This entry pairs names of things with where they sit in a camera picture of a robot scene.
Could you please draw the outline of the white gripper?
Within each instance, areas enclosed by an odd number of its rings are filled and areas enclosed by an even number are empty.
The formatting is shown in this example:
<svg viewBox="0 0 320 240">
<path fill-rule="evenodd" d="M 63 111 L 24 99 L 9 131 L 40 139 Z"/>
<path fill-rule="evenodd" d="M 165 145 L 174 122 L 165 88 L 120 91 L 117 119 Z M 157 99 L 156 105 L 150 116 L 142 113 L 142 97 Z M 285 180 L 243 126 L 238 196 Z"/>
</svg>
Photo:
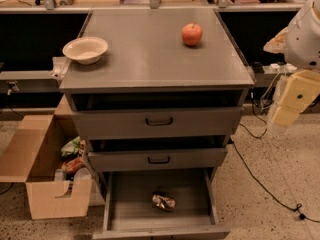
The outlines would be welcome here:
<svg viewBox="0 0 320 240">
<path fill-rule="evenodd" d="M 283 28 L 263 46 L 263 50 L 283 54 L 287 31 L 287 27 Z M 288 128 L 319 95 L 319 71 L 301 70 L 290 76 L 281 76 L 270 108 L 270 127 Z"/>
</svg>

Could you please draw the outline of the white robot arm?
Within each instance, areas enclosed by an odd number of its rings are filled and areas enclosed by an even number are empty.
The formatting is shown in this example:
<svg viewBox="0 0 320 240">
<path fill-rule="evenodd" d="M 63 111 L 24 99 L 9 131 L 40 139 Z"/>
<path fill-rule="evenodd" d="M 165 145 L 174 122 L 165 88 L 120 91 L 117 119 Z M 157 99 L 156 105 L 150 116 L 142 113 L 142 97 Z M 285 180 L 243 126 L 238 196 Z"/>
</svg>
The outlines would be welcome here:
<svg viewBox="0 0 320 240">
<path fill-rule="evenodd" d="M 320 95 L 320 0 L 308 0 L 263 50 L 282 53 L 285 62 L 297 68 L 277 82 L 268 113 L 268 128 L 290 127 Z"/>
</svg>

